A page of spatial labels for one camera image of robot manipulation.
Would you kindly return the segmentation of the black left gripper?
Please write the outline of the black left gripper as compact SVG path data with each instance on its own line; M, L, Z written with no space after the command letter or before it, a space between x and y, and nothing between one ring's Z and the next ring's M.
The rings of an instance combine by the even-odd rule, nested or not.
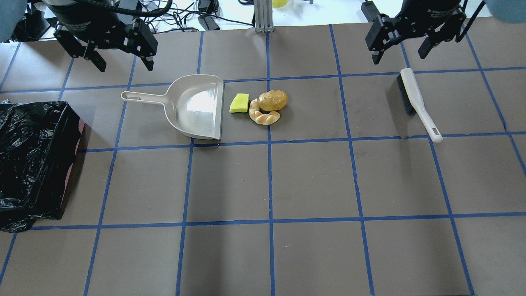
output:
M107 63L98 49L120 49L138 56L148 71L158 41L145 22L158 9L143 11L138 0L46 0L58 19L54 37L72 58L83 58L105 72Z

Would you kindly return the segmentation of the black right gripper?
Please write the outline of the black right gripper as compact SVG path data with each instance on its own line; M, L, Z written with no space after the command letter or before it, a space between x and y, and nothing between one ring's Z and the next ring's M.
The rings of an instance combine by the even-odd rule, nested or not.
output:
M406 39L424 37L418 55L425 59L441 42L461 40L461 27L466 19L459 0L404 0L394 16L382 14L372 22L366 45L372 61L378 65L385 51Z

